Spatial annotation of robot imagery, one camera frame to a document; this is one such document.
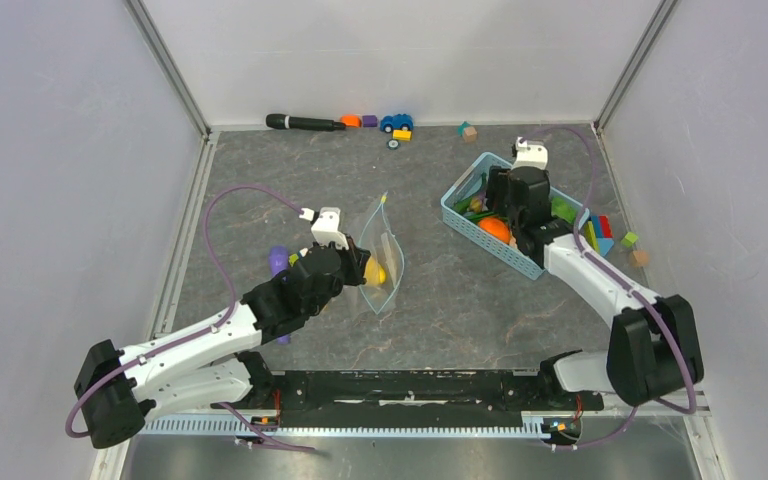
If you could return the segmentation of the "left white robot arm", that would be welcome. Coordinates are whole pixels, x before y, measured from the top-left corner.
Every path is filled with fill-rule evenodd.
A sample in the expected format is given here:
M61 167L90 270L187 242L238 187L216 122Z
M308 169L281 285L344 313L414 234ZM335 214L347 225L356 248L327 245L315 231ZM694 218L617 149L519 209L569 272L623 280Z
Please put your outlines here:
M275 380L257 347L300 328L346 287L379 286L388 275L359 247L315 245L292 266L230 307L161 339L124 348L93 345L74 384L66 430L84 419L96 449L118 445L158 417L204 406L272 406Z

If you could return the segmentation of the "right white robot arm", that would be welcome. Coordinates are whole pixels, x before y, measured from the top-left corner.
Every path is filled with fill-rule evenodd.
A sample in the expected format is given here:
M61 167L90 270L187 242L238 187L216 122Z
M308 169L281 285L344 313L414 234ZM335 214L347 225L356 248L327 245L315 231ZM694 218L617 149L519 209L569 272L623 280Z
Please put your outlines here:
M540 400L562 408L578 392L616 394L632 407L684 390L697 409L695 386L705 375L689 301L632 281L598 254L575 223L551 212L550 182L536 167L490 169L487 205L507 220L521 254L572 288L610 328L608 347L556 355L540 365Z

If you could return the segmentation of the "yellow toy mango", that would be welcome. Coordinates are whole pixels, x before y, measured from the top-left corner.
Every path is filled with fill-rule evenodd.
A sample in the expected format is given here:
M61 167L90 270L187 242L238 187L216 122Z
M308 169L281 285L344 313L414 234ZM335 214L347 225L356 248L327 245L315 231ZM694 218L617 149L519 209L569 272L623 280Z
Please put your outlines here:
M388 279L386 269L372 256L368 258L364 267L365 286L381 287Z

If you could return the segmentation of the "clear zip top bag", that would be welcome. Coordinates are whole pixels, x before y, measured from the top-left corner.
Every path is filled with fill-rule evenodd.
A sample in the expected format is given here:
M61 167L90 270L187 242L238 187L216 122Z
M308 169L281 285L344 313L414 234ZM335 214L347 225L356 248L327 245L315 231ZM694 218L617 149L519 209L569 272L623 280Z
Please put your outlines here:
M386 211L388 193L374 200L366 213L349 224L348 233L357 247L368 250L388 274L381 287L350 287L348 305L353 317L364 313L381 315L395 308L405 271L405 256L394 235Z

